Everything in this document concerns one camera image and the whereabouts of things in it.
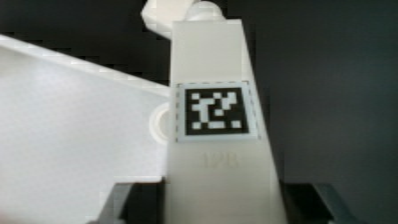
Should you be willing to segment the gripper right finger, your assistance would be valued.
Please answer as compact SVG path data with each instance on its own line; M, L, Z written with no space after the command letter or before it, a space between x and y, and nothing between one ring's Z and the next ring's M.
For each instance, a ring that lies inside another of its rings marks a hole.
M330 184L280 183L287 224L355 224L355 216Z

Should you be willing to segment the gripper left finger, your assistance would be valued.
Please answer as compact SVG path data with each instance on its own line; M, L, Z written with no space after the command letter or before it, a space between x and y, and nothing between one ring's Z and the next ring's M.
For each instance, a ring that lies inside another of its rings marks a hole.
M163 182L117 183L87 224L163 224Z

